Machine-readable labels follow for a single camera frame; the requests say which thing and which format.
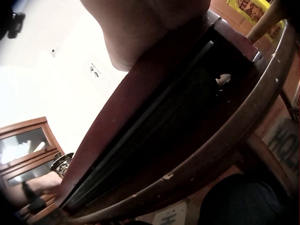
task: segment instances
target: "dark pants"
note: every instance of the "dark pants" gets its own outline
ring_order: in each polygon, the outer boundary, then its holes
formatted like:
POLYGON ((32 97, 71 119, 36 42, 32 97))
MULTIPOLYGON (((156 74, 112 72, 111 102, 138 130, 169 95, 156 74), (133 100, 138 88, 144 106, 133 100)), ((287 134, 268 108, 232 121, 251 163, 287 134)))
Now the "dark pants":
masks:
POLYGON ((269 185, 235 174, 220 181, 205 196, 198 225, 275 224, 283 210, 269 185))

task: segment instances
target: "glass cabinet door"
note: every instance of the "glass cabinet door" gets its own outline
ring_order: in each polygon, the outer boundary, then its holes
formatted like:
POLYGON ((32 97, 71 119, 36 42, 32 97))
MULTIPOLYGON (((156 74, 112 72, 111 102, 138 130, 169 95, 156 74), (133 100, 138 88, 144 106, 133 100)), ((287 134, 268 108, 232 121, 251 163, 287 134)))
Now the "glass cabinet door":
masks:
POLYGON ((16 186, 21 184, 23 181, 29 181, 33 178, 41 177, 50 172, 50 166, 53 162, 54 160, 51 160, 14 178, 11 178, 8 180, 8 183, 10 186, 16 186))
POLYGON ((49 146, 41 127, 4 138, 0 140, 0 165, 49 146))

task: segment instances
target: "hand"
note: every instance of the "hand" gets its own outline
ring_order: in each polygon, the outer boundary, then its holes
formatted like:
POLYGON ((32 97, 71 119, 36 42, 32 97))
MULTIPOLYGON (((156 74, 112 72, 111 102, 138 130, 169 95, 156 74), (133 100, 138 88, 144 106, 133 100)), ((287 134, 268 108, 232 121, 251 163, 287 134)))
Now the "hand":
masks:
POLYGON ((61 184, 62 178, 54 171, 41 177, 28 181, 30 188, 38 195, 54 194, 57 192, 58 186, 61 184))

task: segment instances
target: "white wall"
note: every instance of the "white wall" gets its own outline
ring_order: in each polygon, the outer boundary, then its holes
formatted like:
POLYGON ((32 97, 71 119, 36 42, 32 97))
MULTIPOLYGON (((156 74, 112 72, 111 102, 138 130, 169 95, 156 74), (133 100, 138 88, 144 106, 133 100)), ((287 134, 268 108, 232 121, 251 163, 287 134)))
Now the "white wall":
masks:
POLYGON ((0 127, 46 116, 62 149, 75 152, 126 73, 112 66, 102 30, 80 1, 29 0, 23 11, 21 33, 0 42, 0 127), (92 76, 91 62, 106 83, 92 76))

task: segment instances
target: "person's arm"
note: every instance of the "person's arm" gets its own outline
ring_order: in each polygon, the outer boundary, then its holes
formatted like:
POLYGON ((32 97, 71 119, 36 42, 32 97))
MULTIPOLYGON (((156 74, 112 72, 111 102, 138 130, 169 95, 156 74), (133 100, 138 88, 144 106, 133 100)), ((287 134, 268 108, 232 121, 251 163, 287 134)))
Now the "person's arm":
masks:
POLYGON ((81 1, 103 30, 113 66, 123 71, 168 31, 201 16, 210 5, 210 0, 81 1))
MULTIPOLYGON (((29 180, 26 183, 32 191, 40 196, 43 194, 56 193, 57 187, 61 182, 62 179, 59 177, 59 175, 52 171, 44 176, 29 180)), ((30 203, 24 194, 21 184, 13 187, 3 188, 1 191, 7 200, 18 208, 22 208, 30 203)))

